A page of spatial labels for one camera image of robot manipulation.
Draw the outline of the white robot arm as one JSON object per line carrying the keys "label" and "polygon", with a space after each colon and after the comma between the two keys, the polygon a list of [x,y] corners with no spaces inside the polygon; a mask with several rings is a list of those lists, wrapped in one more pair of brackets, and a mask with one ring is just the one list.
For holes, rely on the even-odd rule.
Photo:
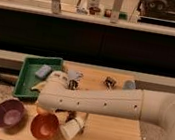
{"label": "white robot arm", "polygon": [[37,98],[46,110],[72,110],[155,124],[175,140],[175,94],[149,90],[69,90],[67,75],[52,72]]}

